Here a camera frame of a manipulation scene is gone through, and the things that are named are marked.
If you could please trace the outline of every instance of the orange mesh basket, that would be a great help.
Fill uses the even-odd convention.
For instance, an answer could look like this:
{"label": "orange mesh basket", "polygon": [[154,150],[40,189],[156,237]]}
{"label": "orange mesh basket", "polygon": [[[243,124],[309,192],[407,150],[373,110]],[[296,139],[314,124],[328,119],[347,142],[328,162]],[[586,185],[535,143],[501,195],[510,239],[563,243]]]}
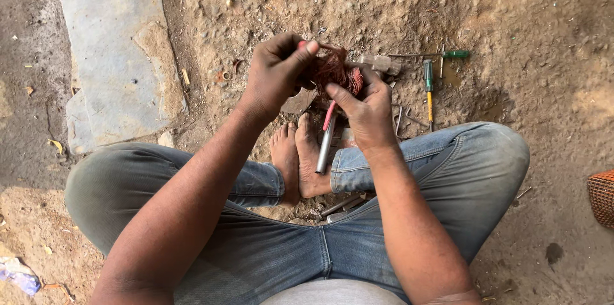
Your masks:
{"label": "orange mesh basket", "polygon": [[614,170],[588,177],[586,186],[597,222],[614,228]]}

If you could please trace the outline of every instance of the soil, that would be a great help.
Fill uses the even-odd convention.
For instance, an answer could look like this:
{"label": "soil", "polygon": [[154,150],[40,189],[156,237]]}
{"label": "soil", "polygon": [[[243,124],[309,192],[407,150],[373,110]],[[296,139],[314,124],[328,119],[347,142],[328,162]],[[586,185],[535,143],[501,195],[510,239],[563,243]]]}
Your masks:
{"label": "soil", "polygon": [[[198,150],[224,122],[246,85],[251,53],[273,34],[361,53],[468,49],[446,60],[435,81],[435,126],[489,120],[525,138],[531,167],[523,189],[471,265],[489,304],[603,304],[614,300],[614,231],[594,219],[586,178],[614,165],[614,7],[611,0],[163,0],[169,39],[190,113],[178,120],[177,148]],[[65,284],[76,304],[95,286],[102,255],[74,229],[63,205],[71,54],[58,0],[0,0],[0,255],[22,258],[47,283]],[[243,59],[235,73],[232,63]],[[439,58],[434,58],[439,77]],[[229,72],[229,81],[222,73]],[[395,102],[427,120],[421,58],[405,62]],[[34,92],[28,95],[26,87]],[[280,114],[250,155],[270,160],[268,138],[297,120]],[[426,133],[402,121],[399,133]],[[139,140],[155,143],[156,136]],[[312,224],[311,209],[258,213]],[[46,254],[44,245],[53,253]],[[61,304],[59,290],[29,298],[0,283],[0,304]]]}

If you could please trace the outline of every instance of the fingernail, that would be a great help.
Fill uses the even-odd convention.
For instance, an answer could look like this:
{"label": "fingernail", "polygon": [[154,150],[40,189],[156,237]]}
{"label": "fingernail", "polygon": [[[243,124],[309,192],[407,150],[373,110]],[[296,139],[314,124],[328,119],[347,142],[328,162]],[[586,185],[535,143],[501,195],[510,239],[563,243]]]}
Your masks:
{"label": "fingernail", "polygon": [[307,44],[307,52],[309,52],[312,55],[316,54],[319,49],[320,49],[320,44],[317,43],[316,41],[310,41]]}

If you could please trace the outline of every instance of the blue jeans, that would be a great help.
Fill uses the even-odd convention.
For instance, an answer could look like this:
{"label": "blue jeans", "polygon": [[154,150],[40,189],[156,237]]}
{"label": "blue jeans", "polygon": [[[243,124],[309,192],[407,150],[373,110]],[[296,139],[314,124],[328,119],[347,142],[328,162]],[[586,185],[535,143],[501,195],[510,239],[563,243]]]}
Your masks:
{"label": "blue jeans", "polygon": [[[524,140],[508,127],[476,122],[400,146],[431,210],[471,262],[523,182],[529,166]],[[73,168],[66,207],[108,254],[126,224],[191,157],[156,144],[109,146]],[[334,192],[374,189],[357,148],[337,151],[330,174]],[[175,290],[177,304],[258,304],[320,278],[370,282],[409,302],[386,255],[377,197],[323,226],[275,221],[243,208],[277,205],[283,195],[277,168],[245,163],[213,235]]]}

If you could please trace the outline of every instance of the bundle of wire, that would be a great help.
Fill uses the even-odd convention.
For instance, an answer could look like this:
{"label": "bundle of wire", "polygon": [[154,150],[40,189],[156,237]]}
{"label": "bundle of wire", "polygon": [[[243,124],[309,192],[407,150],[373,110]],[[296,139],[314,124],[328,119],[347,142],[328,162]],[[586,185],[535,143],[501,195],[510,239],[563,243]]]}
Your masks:
{"label": "bundle of wire", "polygon": [[[298,48],[302,48],[306,44],[307,41],[301,41]],[[328,83],[336,83],[356,96],[362,89],[362,74],[359,68],[349,68],[345,65],[348,52],[342,47],[327,44],[320,44],[320,48],[326,49],[327,53],[323,57],[316,57],[311,65],[303,71],[303,76],[316,84],[320,97],[324,99],[328,97],[326,91],[324,91]],[[333,101],[328,107],[322,127],[324,131],[328,128],[335,105],[336,102]]]}

